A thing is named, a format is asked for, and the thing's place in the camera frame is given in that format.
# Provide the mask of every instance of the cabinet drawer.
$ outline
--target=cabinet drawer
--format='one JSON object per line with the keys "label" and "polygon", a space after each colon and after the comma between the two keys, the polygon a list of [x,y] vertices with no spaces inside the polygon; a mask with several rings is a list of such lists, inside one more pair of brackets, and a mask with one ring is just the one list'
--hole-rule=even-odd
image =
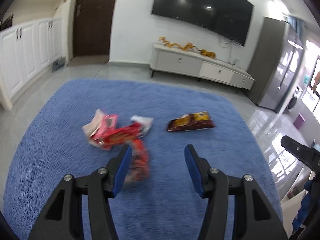
{"label": "cabinet drawer", "polygon": [[202,63],[199,75],[204,78],[215,79],[225,83],[230,83],[234,72],[223,67],[207,62]]}
{"label": "cabinet drawer", "polygon": [[156,68],[181,74],[198,75],[202,60],[160,51]]}
{"label": "cabinet drawer", "polygon": [[254,80],[245,77],[243,75],[234,73],[232,80],[231,80],[231,84],[235,85],[237,87],[241,87],[241,88],[246,88],[246,89],[251,89],[252,85],[254,83]]}

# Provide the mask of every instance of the red snack wrapper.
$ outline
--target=red snack wrapper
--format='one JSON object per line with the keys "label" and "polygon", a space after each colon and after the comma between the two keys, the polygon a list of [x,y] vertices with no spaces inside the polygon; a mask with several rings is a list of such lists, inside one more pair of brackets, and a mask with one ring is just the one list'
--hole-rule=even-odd
{"label": "red snack wrapper", "polygon": [[102,147],[110,147],[115,144],[124,144],[137,138],[141,131],[141,124],[135,122],[132,125],[106,132],[98,143]]}
{"label": "red snack wrapper", "polygon": [[104,146],[103,143],[100,142],[103,141],[106,134],[116,129],[117,119],[118,115],[104,114],[98,109],[91,123],[82,127],[89,143],[103,150],[110,150],[112,146]]}
{"label": "red snack wrapper", "polygon": [[132,147],[132,160],[127,176],[124,182],[138,182],[150,177],[149,173],[149,156],[143,142],[140,139],[135,139],[130,143]]}

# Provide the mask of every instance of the white cabinet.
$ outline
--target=white cabinet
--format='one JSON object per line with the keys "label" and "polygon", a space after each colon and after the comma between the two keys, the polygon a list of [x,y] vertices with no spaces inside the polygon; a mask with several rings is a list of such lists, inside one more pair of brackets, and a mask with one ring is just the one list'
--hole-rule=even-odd
{"label": "white cabinet", "polygon": [[61,19],[15,25],[0,33],[0,74],[12,98],[42,69],[62,57]]}
{"label": "white cabinet", "polygon": [[49,43],[51,45],[50,51],[52,61],[61,58],[61,19],[51,20]]}
{"label": "white cabinet", "polygon": [[31,22],[20,27],[19,40],[22,54],[20,59],[22,60],[21,65],[23,66],[23,70],[25,70],[26,81],[29,81],[38,72],[38,65],[35,60],[35,26],[36,24]]}
{"label": "white cabinet", "polygon": [[160,51],[157,68],[168,72],[198,75],[202,61],[171,52]]}
{"label": "white cabinet", "polygon": [[37,33],[35,51],[38,59],[39,69],[47,67],[51,62],[50,44],[49,44],[49,29],[51,27],[51,20],[39,20],[36,23]]}
{"label": "white cabinet", "polygon": [[10,98],[18,92],[25,83],[22,68],[20,67],[19,35],[18,28],[12,28],[0,35],[1,71]]}
{"label": "white cabinet", "polygon": [[155,71],[177,73],[251,89],[254,79],[242,69],[198,53],[154,44],[151,56],[150,77]]}
{"label": "white cabinet", "polygon": [[208,62],[204,62],[202,64],[199,76],[208,79],[218,80],[224,83],[230,83],[233,73],[233,71],[228,70],[226,68],[213,65]]}

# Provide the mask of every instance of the fluffy blue carpet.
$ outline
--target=fluffy blue carpet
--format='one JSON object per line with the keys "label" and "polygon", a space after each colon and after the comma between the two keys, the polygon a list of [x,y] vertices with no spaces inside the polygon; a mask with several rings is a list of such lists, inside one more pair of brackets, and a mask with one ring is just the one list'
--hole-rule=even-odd
{"label": "fluffy blue carpet", "polygon": [[[197,239],[207,200],[201,199],[193,188],[184,161],[187,144],[193,144],[200,157],[228,175],[252,174],[282,216],[276,186],[262,152],[244,120],[226,99],[155,84],[74,80],[62,86],[42,108],[10,166],[4,216],[21,240],[27,239],[63,175],[88,175],[119,153],[121,146],[108,153],[86,141],[81,127],[90,122],[97,108],[118,114],[117,127],[128,125],[135,114],[155,119],[143,138],[150,154],[151,178],[110,200],[119,239]],[[166,131],[169,120],[204,110],[209,111],[216,128]],[[232,234],[231,200],[226,239],[231,239]],[[83,217],[85,237],[90,239],[86,202]]]}

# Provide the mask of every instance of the blue gripper pad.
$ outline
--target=blue gripper pad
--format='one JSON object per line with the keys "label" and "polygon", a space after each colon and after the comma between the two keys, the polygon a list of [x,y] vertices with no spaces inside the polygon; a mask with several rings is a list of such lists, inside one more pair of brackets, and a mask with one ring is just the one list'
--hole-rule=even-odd
{"label": "blue gripper pad", "polygon": [[192,156],[189,145],[187,145],[184,149],[184,159],[186,161],[190,177],[193,183],[193,187],[195,191],[200,195],[200,197],[204,196],[204,188],[202,186],[202,176],[200,170],[196,164],[196,160]]}
{"label": "blue gripper pad", "polygon": [[116,197],[116,195],[121,191],[122,185],[124,183],[125,176],[127,175],[129,165],[131,163],[132,149],[128,147],[127,151],[124,154],[122,162],[119,165],[119,168],[116,172],[114,182],[113,182],[113,190],[112,195]]}

